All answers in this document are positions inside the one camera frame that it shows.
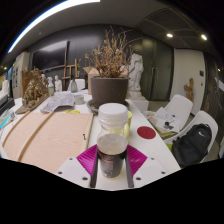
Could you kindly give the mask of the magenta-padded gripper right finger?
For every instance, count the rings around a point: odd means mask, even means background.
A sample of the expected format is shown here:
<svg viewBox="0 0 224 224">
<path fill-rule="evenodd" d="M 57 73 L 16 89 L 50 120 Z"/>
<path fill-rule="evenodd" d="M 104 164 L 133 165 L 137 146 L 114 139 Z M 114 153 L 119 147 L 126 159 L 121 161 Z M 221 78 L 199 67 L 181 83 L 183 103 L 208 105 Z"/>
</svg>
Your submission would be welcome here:
<svg viewBox="0 0 224 224">
<path fill-rule="evenodd" d="M 129 188 L 143 187 L 167 175 L 155 156 L 146 156 L 130 145 L 126 149 L 125 162 Z"/>
</svg>

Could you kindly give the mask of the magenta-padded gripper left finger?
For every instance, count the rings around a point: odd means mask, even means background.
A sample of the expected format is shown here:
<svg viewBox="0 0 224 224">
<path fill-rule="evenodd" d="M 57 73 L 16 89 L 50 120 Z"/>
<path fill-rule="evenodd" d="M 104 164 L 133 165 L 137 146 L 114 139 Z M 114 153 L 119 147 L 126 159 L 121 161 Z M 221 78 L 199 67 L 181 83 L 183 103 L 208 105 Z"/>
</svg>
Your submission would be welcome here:
<svg viewBox="0 0 224 224">
<path fill-rule="evenodd" d="M 97 182 L 98 153 L 94 145 L 77 157 L 69 157 L 56 175 L 84 188 L 94 188 Z"/>
</svg>

